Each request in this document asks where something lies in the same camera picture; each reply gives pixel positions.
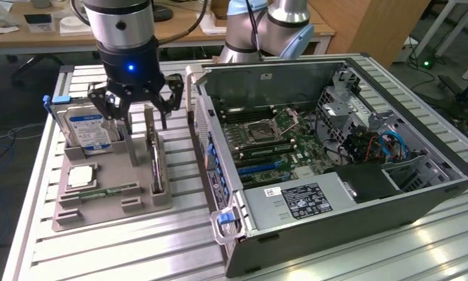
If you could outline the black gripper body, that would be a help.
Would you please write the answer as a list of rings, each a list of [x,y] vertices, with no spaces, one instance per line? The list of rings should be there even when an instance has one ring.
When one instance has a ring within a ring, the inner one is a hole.
[[[143,45],[114,49],[97,42],[106,72],[107,91],[126,102],[161,101],[165,84],[157,56],[158,41],[150,38]]]

